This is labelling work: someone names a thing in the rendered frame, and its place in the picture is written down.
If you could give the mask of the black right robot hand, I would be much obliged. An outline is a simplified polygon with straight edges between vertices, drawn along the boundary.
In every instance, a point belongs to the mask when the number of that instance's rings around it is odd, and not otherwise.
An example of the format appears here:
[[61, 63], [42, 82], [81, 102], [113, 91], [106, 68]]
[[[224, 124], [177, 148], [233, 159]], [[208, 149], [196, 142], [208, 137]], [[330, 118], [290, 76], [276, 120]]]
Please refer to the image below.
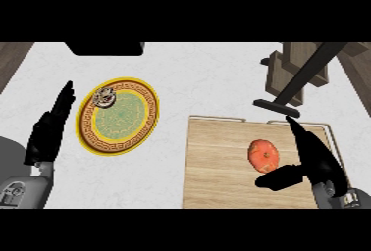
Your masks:
[[279, 191], [304, 182], [304, 177], [313, 185], [333, 183], [335, 197], [348, 192], [348, 179], [335, 154], [320, 137], [308, 131], [292, 117], [286, 117], [301, 157], [301, 165], [285, 165], [262, 175], [256, 186]]

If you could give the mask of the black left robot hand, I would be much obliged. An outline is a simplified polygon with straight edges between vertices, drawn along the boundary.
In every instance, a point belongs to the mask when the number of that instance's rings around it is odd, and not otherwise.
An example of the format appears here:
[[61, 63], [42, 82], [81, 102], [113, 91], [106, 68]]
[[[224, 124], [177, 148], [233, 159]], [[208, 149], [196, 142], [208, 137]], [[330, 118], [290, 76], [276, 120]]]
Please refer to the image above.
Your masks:
[[52, 110], [47, 111], [35, 124], [24, 164], [54, 162], [58, 156], [64, 126], [76, 101], [73, 81], [69, 81], [55, 100]]

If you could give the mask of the orange round squash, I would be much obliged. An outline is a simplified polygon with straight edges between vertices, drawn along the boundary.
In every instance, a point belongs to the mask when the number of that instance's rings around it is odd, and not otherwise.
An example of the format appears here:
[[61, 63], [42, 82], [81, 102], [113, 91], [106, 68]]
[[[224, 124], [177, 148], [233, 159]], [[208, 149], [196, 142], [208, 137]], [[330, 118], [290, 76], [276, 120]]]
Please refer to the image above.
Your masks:
[[279, 168], [280, 155], [274, 144], [264, 139], [252, 142], [249, 148], [249, 161], [255, 169], [267, 174]]

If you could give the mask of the pale wooden tray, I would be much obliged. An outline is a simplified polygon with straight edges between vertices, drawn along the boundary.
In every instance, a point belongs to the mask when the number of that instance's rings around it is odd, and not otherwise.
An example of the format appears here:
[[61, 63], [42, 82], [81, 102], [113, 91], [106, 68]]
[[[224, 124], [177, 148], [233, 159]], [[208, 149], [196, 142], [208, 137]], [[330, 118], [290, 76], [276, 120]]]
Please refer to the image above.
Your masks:
[[249, 122], [193, 116], [188, 119], [184, 207], [316, 209], [308, 180], [273, 191], [256, 179], [285, 165], [299, 165], [289, 122]]

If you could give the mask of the brown wooden tiered basket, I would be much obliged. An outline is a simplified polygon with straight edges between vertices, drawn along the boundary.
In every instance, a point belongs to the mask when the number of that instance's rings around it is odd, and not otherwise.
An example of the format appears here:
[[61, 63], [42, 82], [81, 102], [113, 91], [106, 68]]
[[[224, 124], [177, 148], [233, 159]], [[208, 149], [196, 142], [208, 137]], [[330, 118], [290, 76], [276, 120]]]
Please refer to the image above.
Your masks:
[[[270, 57], [261, 60], [261, 63], [268, 66], [265, 91], [276, 98], [323, 43], [285, 42], [283, 52], [274, 51]], [[363, 105], [371, 111], [371, 42], [347, 42], [347, 46], [336, 54], [335, 59], [339, 59]], [[329, 64], [310, 83], [317, 87], [330, 83]], [[304, 89], [287, 104], [293, 106], [304, 104]]]

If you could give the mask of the yellow green patterned plate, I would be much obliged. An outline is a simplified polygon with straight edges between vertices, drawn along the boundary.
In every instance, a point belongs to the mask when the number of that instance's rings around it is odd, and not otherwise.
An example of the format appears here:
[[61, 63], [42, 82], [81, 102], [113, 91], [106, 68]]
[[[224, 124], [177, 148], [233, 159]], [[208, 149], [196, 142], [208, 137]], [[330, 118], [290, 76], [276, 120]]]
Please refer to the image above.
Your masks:
[[[94, 104], [97, 91], [112, 87], [115, 104]], [[76, 116], [76, 134], [84, 147], [97, 155], [117, 156], [134, 150], [150, 137], [160, 119], [160, 98], [140, 78], [109, 80], [88, 94]]]

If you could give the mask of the brown white cupcake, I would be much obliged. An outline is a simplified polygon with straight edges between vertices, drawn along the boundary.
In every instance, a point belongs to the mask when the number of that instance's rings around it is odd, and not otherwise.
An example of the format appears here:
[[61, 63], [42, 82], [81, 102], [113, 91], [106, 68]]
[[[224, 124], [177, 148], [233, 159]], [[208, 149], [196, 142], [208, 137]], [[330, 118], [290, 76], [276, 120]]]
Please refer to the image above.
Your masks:
[[116, 101], [116, 92], [112, 87], [101, 88], [94, 95], [94, 104], [107, 109]]

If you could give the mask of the black appliance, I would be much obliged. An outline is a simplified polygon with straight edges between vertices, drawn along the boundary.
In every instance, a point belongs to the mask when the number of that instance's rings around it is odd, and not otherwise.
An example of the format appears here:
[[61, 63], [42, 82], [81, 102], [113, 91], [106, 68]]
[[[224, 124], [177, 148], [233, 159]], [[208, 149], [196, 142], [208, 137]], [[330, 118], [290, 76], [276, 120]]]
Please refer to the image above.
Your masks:
[[141, 56], [144, 42], [67, 42], [78, 56]]

